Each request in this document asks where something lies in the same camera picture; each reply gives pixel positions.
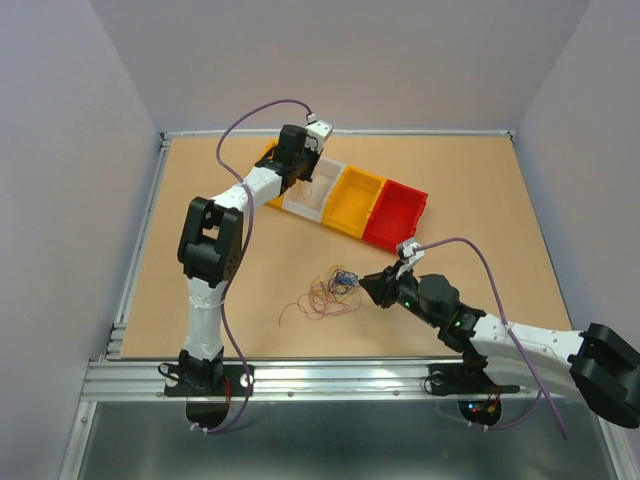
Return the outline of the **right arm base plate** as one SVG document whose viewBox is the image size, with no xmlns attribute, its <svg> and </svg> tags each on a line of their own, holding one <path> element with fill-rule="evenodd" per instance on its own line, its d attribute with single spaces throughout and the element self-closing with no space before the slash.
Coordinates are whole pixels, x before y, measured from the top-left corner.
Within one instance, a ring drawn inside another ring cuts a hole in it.
<svg viewBox="0 0 640 480">
<path fill-rule="evenodd" d="M 502 396 L 521 391 L 517 385 L 496 384 L 483 369 L 462 362 L 427 364 L 422 389 L 436 397 L 456 397 L 463 419 L 486 428 L 501 419 Z"/>
</svg>

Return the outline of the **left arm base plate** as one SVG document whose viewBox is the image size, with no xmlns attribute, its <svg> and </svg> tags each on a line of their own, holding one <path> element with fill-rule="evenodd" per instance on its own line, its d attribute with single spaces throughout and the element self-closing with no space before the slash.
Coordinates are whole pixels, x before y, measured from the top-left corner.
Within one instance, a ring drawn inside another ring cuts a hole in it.
<svg viewBox="0 0 640 480">
<path fill-rule="evenodd" d="M 163 395 L 182 399 L 192 431 L 204 435 L 231 432 L 244 416 L 253 387 L 240 384 L 241 365 L 214 366 L 211 372 L 190 372 L 178 364 L 162 362 L 157 367 L 164 380 Z"/>
</svg>

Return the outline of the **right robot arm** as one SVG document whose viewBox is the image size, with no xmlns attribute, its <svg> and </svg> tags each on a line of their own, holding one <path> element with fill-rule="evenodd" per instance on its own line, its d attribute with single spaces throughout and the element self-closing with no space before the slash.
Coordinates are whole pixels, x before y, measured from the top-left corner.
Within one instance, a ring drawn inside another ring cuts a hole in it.
<svg viewBox="0 0 640 480">
<path fill-rule="evenodd" d="M 604 420 L 639 426 L 639 353 L 610 327 L 549 330 L 500 318 L 464 304 L 442 275 L 417 277 L 390 266 L 359 281 L 381 308 L 399 305 L 436 329 L 463 356 L 460 378 L 472 390 L 536 388 L 584 402 Z"/>
</svg>

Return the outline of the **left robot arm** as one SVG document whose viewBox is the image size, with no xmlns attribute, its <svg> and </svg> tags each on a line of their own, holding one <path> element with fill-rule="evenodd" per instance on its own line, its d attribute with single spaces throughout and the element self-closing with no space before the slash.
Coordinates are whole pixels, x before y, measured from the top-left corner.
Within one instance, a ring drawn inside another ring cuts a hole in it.
<svg viewBox="0 0 640 480">
<path fill-rule="evenodd" d="M 221 386 L 223 297 L 244 257 L 244 223 L 296 182 L 312 180 L 332 132 L 333 127 L 321 120 L 306 126 L 287 124 L 275 145 L 238 183 L 212 198 L 190 202 L 177 252 L 187 278 L 189 316 L 175 380 L 202 394 Z"/>
</svg>

